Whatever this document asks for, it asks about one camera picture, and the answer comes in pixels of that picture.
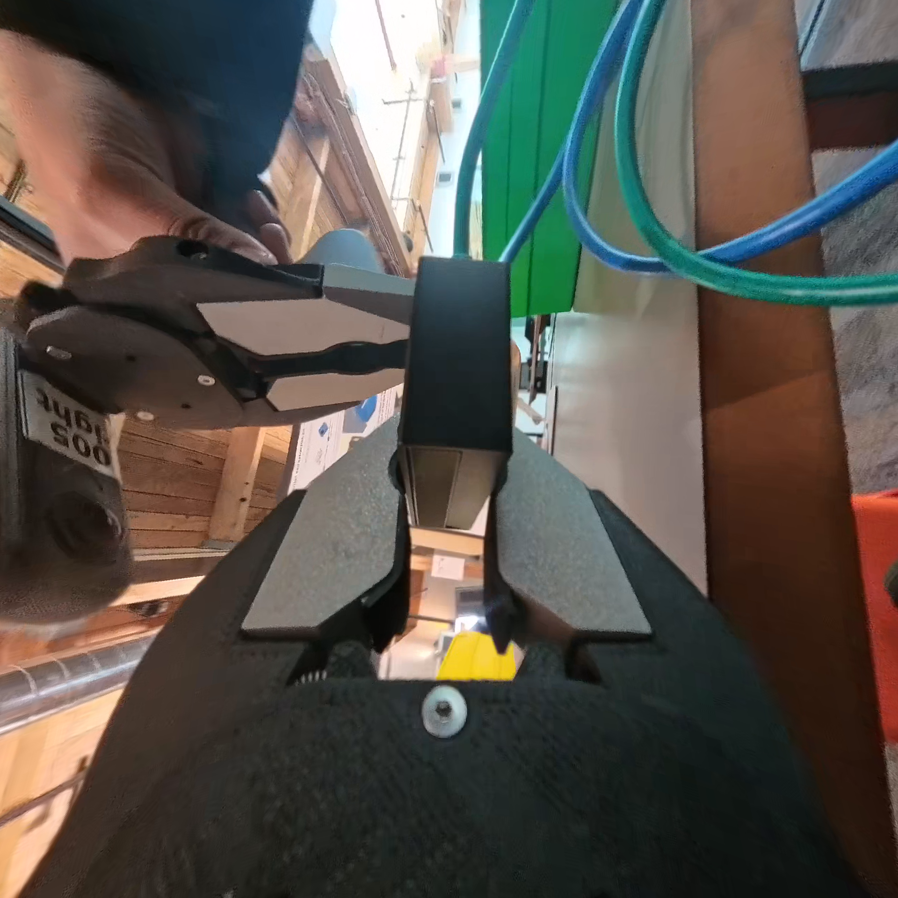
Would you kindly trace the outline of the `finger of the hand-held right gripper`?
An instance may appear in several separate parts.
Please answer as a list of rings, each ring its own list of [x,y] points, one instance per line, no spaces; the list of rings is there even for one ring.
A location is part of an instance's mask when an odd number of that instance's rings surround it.
[[[409,278],[330,264],[320,298],[202,303],[197,311],[219,338],[255,355],[322,352],[353,343],[406,340],[416,283]]]
[[[403,382],[407,344],[337,344],[305,353],[264,355],[243,349],[256,397],[249,414],[329,414]]]

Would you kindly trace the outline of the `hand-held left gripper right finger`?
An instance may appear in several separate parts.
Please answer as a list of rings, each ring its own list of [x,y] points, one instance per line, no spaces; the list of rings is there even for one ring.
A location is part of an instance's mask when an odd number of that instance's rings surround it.
[[[644,642],[653,629],[586,485],[518,429],[489,503],[484,601],[493,643]]]

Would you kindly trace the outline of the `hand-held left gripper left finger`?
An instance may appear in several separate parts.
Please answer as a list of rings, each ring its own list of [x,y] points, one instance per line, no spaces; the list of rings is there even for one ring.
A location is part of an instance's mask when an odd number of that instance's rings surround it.
[[[407,571],[409,521],[395,483],[399,414],[314,479],[242,622],[249,637],[310,637],[367,610]]]

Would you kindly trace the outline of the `black ethernet switch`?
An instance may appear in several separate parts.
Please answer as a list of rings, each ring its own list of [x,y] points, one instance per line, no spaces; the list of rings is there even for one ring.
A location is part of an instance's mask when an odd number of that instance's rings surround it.
[[[421,260],[398,421],[410,519],[470,530],[513,453],[510,266]]]

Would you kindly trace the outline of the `yellow plastic bin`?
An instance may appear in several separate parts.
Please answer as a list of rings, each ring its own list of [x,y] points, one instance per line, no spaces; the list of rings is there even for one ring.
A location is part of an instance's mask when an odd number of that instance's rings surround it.
[[[522,665],[524,651],[510,643],[504,653],[486,633],[454,634],[439,668],[437,681],[511,681]]]

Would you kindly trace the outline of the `green plastic bin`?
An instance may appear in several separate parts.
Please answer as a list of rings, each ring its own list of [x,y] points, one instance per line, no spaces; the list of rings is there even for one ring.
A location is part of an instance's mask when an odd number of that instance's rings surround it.
[[[481,154],[486,259],[499,258],[547,180],[618,5],[533,2]],[[511,264],[512,316],[569,311],[579,260],[560,188]]]

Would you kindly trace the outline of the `person's right forearm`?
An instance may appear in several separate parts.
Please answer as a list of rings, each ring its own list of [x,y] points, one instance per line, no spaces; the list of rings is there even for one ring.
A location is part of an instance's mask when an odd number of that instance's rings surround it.
[[[2,2],[36,39],[165,110],[196,139],[198,207],[249,222],[297,90],[311,1]]]

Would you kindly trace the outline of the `person's right hand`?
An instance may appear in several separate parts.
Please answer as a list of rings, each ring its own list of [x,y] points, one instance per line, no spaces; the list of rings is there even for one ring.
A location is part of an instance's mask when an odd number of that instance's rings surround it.
[[[201,206],[205,159],[177,118],[35,39],[4,30],[1,46],[16,147],[63,263],[111,258],[156,236],[265,265],[291,260],[286,229],[259,189],[243,200],[244,230]]]

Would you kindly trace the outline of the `printed instruction sheet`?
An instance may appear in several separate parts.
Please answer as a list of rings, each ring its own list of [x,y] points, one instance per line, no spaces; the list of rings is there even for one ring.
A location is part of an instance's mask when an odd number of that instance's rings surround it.
[[[355,443],[398,414],[402,393],[402,386],[389,388],[347,410],[294,426],[279,497],[307,488]]]

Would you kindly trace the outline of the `plain orange traffic cone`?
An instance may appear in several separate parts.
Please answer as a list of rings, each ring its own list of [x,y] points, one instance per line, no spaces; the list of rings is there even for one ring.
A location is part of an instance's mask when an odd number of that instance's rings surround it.
[[[851,499],[884,739],[897,743],[897,491]]]

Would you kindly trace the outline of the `silver duct pipe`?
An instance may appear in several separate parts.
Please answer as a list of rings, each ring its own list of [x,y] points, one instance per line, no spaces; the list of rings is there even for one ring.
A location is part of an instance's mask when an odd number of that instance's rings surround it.
[[[123,689],[157,631],[1,674],[1,735]]]

